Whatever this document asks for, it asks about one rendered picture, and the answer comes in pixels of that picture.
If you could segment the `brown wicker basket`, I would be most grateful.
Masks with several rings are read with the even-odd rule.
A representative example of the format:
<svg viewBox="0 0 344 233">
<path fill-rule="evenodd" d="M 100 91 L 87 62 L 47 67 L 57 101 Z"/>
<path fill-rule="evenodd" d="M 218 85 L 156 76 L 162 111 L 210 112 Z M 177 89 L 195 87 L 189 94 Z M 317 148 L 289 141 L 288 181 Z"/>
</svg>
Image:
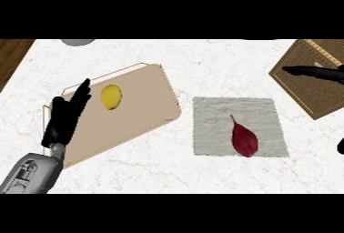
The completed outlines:
<svg viewBox="0 0 344 233">
<path fill-rule="evenodd" d="M 344 85 L 310 76 L 294 76 L 283 66 L 336 69 L 344 65 L 344 39 L 297 39 L 269 72 L 270 77 L 313 119 L 344 107 Z"/>
</svg>

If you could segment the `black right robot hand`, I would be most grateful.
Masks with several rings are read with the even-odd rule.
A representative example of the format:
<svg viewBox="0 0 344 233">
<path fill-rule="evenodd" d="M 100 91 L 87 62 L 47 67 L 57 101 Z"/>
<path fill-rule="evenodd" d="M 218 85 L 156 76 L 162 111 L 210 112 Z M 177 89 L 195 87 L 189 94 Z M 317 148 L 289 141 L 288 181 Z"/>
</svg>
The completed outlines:
<svg viewBox="0 0 344 233">
<path fill-rule="evenodd" d="M 283 66 L 282 69 L 294 76 L 311 76 L 344 85 L 344 65 L 338 66 L 336 69 L 317 66 Z"/>
</svg>

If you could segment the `beige cutting board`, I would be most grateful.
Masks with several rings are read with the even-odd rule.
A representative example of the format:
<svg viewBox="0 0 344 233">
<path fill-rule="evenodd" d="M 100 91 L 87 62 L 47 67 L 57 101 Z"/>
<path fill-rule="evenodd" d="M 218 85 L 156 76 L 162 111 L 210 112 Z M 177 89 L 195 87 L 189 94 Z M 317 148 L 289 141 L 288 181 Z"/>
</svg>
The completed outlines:
<svg viewBox="0 0 344 233">
<path fill-rule="evenodd" d="M 108 85 L 121 89 L 121 102 L 109 110 L 100 101 Z M 85 104 L 75 133 L 66 146 L 63 168 L 125 143 L 180 117 L 173 87 L 159 64 L 139 63 L 90 81 L 91 98 Z"/>
</svg>

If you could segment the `grey round object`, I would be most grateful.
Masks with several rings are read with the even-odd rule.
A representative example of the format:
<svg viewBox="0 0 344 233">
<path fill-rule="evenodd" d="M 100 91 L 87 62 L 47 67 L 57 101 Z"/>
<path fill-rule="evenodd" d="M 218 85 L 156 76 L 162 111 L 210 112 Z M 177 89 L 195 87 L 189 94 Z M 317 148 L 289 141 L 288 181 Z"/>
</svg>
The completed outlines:
<svg viewBox="0 0 344 233">
<path fill-rule="evenodd" d="M 88 45 L 96 39 L 60 39 L 63 44 L 68 46 L 85 46 Z"/>
</svg>

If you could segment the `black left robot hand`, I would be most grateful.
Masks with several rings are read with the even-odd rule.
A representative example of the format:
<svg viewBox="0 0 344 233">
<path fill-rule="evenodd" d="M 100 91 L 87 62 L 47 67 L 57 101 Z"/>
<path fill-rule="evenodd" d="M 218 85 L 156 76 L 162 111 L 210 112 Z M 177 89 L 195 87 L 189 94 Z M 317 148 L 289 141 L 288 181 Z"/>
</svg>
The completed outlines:
<svg viewBox="0 0 344 233">
<path fill-rule="evenodd" d="M 53 98 L 52 119 L 41 139 L 41 145 L 46 148 L 56 143 L 63 146 L 69 143 L 90 97 L 90 79 L 85 78 L 69 100 L 60 96 Z"/>
</svg>

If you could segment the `yellow lemon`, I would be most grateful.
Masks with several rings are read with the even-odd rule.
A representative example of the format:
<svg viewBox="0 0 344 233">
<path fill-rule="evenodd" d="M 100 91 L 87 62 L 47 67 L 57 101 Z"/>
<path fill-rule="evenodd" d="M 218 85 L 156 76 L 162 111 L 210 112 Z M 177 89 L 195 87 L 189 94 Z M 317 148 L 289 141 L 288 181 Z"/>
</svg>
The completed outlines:
<svg viewBox="0 0 344 233">
<path fill-rule="evenodd" d="M 109 110 L 114 110 L 118 107 L 121 98 L 122 94 L 119 87 L 116 85 L 108 85 L 100 92 L 100 101 Z"/>
</svg>

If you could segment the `grey placemat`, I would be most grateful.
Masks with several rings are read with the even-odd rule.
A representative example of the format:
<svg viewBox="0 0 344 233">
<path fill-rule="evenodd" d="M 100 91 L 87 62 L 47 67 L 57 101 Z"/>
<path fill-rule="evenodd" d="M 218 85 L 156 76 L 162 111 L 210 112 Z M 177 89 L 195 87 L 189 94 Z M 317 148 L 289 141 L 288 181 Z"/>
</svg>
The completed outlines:
<svg viewBox="0 0 344 233">
<path fill-rule="evenodd" d="M 270 98 L 193 97 L 193 154 L 289 156 Z"/>
</svg>

